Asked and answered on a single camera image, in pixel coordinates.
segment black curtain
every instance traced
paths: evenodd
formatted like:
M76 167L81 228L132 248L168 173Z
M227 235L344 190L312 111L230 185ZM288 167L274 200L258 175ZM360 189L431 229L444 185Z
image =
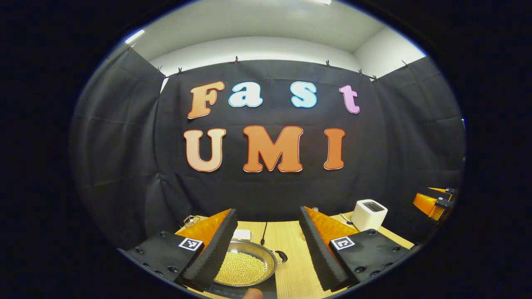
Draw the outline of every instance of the black curtain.
M217 92L210 114L188 119L192 108L191 89L217 81L225 88ZM232 107L232 87L252 81L260 85L263 102L258 107ZM290 86L296 81L316 86L318 101L312 108L295 107ZM358 114L349 113L339 89L351 85L358 93ZM300 172L283 173L265 167L259 173L243 170L248 156L246 126L264 126L275 142L285 126L299 126ZM201 130L199 153L211 157L207 131L223 128L223 160L213 172L199 172L186 159L186 130ZM324 131L345 131L342 145L344 168L326 170L328 139ZM297 220L302 205L316 206L326 214L354 208L358 200L381 200L386 174L386 134L382 108L367 77L325 65L297 61L256 60L238 64L220 63L172 75L159 100L155 123L157 161L164 173L168 201L192 214L212 215L228 208L238 211L239 220Z
M74 177L85 206L117 247L128 249L159 230L177 230L190 214L228 208L239 220L296 220L301 205L336 214L371 198L386 206L384 226L423 242L435 224L413 206L427 187L458 187L464 157L460 110L429 59L378 82L340 68L296 61L220 63L164 75L127 46L97 69L80 96L71 129ZM187 119L194 87L222 81L209 115ZM260 84L263 103L232 107L237 83ZM290 85L313 83L317 104L295 107ZM361 111L349 113L339 88L351 85ZM303 170L247 173L243 129L264 126L275 141L285 126L303 128ZM186 130L201 130L200 157L211 157L209 129L223 128L223 160L213 172L192 169ZM345 131L340 170L325 170L324 130Z
M424 242L437 226L412 202L428 187L459 188L465 157L460 108L429 57L373 81L388 139L383 226Z
M78 192L117 247L177 227L155 163L153 124L164 75L127 45L98 67L75 108L70 157Z

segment orange letter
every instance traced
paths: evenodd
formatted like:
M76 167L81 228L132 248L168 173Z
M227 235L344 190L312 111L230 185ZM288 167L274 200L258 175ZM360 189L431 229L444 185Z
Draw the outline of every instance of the orange letter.
M327 170L340 169L344 167L342 161L342 138L345 132L342 129L327 129L325 135L329 140L329 153L327 154L327 162L323 167Z
M212 155L209 161L200 158L200 137L203 132L200 130L189 130L183 135L187 141L187 161L190 167L197 171L211 172L222 164L222 137L225 136L224 129L212 129L207 132L211 137Z
M262 165L259 163L259 154L268 168L272 171L282 154L279 171L298 172L303 169L299 163L299 138L303 129L296 126L285 127L275 144L263 126L248 126L244 128L244 134L248 139L247 164L244 165L246 172L261 172Z
M204 117L205 115L211 113L211 109L207 108L205 102L208 102L211 105L216 103L216 90L223 90L225 85L222 81L215 83L194 87L190 90L192 93L192 110L188 113L188 118L198 118Z

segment white toaster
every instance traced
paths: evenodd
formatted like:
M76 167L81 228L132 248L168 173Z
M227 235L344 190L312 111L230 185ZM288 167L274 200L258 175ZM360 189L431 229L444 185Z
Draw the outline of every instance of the white toaster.
M351 222L359 231L379 229L388 209L374 200L357 201Z

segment white wall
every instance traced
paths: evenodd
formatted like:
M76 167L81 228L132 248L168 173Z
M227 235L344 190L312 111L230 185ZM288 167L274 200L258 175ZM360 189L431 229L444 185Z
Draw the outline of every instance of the white wall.
M403 67L401 60L411 63L426 56L416 45L391 28L378 32L353 54L362 66L362 73L377 78Z
M207 41L185 47L150 61L160 67L166 76L182 71L204 67L210 64L244 60L294 60L325 64L356 71L360 64L351 53L304 41L282 37L236 37Z

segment soybean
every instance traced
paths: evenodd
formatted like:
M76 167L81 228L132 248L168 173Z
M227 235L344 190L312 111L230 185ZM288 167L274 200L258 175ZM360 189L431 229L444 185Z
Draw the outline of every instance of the soybean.
M250 285L265 273L263 261L245 253L228 252L214 280L227 285Z

